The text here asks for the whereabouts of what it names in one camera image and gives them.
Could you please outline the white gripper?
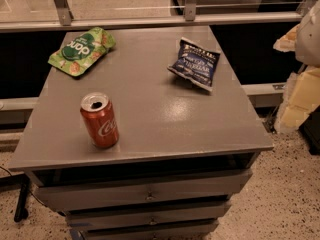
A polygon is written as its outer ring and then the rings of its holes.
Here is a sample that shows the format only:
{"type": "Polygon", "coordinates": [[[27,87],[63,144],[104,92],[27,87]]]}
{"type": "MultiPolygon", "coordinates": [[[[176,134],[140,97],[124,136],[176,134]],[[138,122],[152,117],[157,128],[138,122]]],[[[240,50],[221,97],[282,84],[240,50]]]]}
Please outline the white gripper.
{"type": "Polygon", "coordinates": [[[298,61],[309,65],[300,74],[291,73],[277,112],[274,128],[277,133],[297,130],[320,106],[320,0],[301,20],[277,39],[273,48],[280,52],[295,51],[298,61]]]}

